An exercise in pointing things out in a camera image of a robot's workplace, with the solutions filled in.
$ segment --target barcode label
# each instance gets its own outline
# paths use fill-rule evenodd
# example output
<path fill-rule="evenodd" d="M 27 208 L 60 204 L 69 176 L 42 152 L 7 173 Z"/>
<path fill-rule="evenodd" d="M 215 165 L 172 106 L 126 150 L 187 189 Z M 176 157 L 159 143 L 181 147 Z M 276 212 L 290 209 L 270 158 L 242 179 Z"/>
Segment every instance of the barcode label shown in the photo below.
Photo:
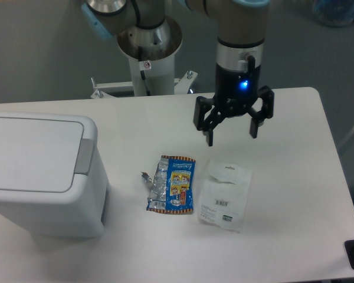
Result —
<path fill-rule="evenodd" d="M 225 200 L 215 199 L 215 204 L 216 205 L 221 205 L 221 206 L 228 206 L 228 202 L 226 202 Z"/>
<path fill-rule="evenodd" d="M 232 217 L 230 217 L 228 215 L 223 215 L 222 219 L 227 222 L 232 222 Z"/>

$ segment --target snack wrapper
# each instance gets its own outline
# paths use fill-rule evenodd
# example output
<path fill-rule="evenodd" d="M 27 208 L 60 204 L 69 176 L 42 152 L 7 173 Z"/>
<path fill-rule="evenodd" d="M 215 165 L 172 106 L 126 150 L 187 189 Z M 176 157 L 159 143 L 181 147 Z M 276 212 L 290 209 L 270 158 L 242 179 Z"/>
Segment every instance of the snack wrapper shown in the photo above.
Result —
<path fill-rule="evenodd" d="M 150 188 L 147 210 L 165 214 L 192 213 L 194 168 L 194 159 L 163 155 L 152 184 L 149 175 L 142 172 Z"/>

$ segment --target plastic bag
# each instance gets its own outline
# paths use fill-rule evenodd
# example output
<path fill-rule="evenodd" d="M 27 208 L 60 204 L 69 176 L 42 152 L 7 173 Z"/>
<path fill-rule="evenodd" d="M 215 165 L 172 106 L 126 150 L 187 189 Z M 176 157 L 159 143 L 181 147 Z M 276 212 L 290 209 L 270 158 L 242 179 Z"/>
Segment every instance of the plastic bag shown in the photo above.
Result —
<path fill-rule="evenodd" d="M 194 159 L 162 156 L 152 183 L 149 175 L 142 172 L 150 188 L 147 210 L 167 214 L 192 213 L 194 168 Z"/>
<path fill-rule="evenodd" d="M 200 183 L 199 218 L 223 229 L 241 232 L 252 171 L 210 160 Z"/>

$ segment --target floor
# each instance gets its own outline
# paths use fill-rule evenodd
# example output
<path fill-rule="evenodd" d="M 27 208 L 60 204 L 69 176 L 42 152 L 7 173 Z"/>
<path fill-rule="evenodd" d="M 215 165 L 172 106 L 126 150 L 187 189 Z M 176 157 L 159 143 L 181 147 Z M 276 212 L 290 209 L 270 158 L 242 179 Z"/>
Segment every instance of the floor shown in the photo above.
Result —
<path fill-rule="evenodd" d="M 176 76 L 199 74 L 197 91 L 213 92 L 217 27 L 166 0 L 181 25 L 183 46 Z M 321 95 L 338 144 L 354 125 L 354 24 L 320 25 L 311 0 L 273 0 L 261 85 L 314 87 Z M 0 103 L 89 98 L 96 83 L 130 81 L 114 39 L 98 39 L 81 13 L 82 0 L 0 1 Z M 354 201 L 354 146 L 341 157 Z"/>

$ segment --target blue object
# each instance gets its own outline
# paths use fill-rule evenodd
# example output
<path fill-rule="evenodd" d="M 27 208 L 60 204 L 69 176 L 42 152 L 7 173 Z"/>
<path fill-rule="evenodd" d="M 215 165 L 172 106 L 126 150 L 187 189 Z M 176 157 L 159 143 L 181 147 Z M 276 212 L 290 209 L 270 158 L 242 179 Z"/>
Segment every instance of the blue object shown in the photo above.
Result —
<path fill-rule="evenodd" d="M 312 11 L 323 24 L 342 27 L 354 20 L 354 0 L 314 0 Z"/>
<path fill-rule="evenodd" d="M 239 86 L 240 86 L 240 90 L 245 91 L 245 90 L 248 89 L 249 82 L 248 82 L 248 81 L 242 81 L 242 82 L 239 84 Z"/>
<path fill-rule="evenodd" d="M 107 29 L 105 29 L 103 24 L 101 24 L 101 22 L 96 18 L 96 16 L 93 14 L 93 12 L 89 9 L 87 4 L 85 4 L 85 3 L 82 4 L 81 10 L 82 10 L 89 26 L 92 28 L 94 33 L 99 38 L 101 38 L 102 40 L 107 40 L 107 39 L 113 38 L 111 33 L 109 33 L 107 31 Z"/>
<path fill-rule="evenodd" d="M 147 210 L 167 214 L 192 213 L 195 160 L 181 156 L 163 156 L 163 158 L 168 159 L 168 169 L 165 172 L 158 166 L 158 171 L 163 175 L 166 173 L 165 201 L 149 200 Z"/>
<path fill-rule="evenodd" d="M 254 8 L 265 6 L 270 2 L 270 0 L 232 0 L 232 1 L 241 5 L 254 7 Z"/>

